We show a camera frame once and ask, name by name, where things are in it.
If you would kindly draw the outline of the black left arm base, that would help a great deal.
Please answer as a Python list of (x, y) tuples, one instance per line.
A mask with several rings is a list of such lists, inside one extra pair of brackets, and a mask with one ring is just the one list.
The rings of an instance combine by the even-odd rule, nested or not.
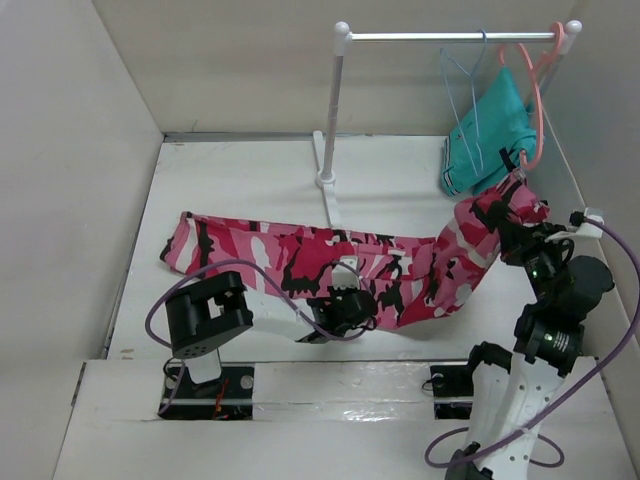
[(196, 384), (185, 369), (181, 381), (177, 362), (163, 368), (159, 405), (163, 420), (244, 421), (253, 419), (254, 364), (223, 364), (218, 379)]

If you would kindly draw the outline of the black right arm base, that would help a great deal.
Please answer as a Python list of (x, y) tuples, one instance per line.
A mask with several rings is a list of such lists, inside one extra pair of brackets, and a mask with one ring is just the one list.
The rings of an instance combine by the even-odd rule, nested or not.
[(436, 420), (468, 420), (474, 387), (465, 364), (434, 364), (422, 390), (432, 396)]

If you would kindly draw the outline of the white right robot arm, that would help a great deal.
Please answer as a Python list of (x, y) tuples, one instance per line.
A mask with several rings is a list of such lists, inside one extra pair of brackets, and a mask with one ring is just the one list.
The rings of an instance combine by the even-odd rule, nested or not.
[(601, 214), (574, 212), (569, 226), (498, 224), (501, 259), (526, 272), (535, 301), (514, 327), (512, 350), (475, 346), (462, 369), (474, 393), (469, 430), (448, 479), (524, 479), (540, 428), (530, 422), (556, 395), (582, 354), (583, 322), (614, 287), (599, 259), (574, 255), (577, 237), (598, 238)]

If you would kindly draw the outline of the pink camouflage trousers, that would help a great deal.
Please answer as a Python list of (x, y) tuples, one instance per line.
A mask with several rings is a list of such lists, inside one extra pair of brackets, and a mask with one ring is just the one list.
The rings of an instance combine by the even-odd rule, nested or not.
[(407, 237), (286, 223), (181, 214), (160, 253), (183, 275), (210, 266), (237, 269), (260, 293), (292, 300), (320, 299), (367, 289), (384, 330), (450, 316), (469, 299), (497, 260), (500, 240), (488, 218), (503, 207), (507, 220), (534, 225), (548, 217), (547, 203), (521, 170), (486, 191), (459, 201), (435, 237)]

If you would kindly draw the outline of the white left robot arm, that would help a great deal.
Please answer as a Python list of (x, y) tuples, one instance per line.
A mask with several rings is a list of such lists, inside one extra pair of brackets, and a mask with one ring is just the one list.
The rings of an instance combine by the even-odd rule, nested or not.
[(313, 345), (347, 341), (377, 326), (377, 303), (364, 287), (331, 288), (327, 297), (307, 300), (307, 309), (294, 305), (291, 319), (254, 314), (245, 292), (240, 274), (230, 271), (184, 286), (164, 302), (172, 356), (201, 396), (222, 387), (219, 349), (252, 328)]

